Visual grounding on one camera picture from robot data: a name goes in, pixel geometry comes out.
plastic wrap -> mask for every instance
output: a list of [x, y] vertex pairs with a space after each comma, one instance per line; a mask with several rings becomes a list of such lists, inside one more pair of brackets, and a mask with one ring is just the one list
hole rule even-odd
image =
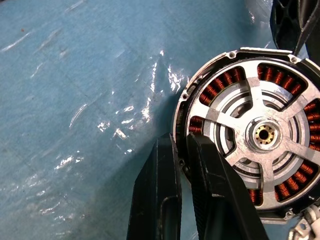
[[[171, 131], [181, 90], [222, 52], [274, 48], [270, 9], [270, 0], [1, 2], [1, 239], [125, 239], [134, 181]], [[181, 239], [198, 239], [182, 188]]]

black plastic part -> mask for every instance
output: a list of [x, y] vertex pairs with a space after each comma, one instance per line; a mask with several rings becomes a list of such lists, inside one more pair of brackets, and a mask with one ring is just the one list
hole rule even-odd
[[187, 137], [199, 240], [267, 240], [241, 177], [206, 136]]
[[313, 32], [319, 16], [320, 0], [274, 0], [270, 27], [277, 48], [297, 55]]
[[157, 139], [134, 183], [127, 240], [179, 240], [182, 196], [176, 144]]

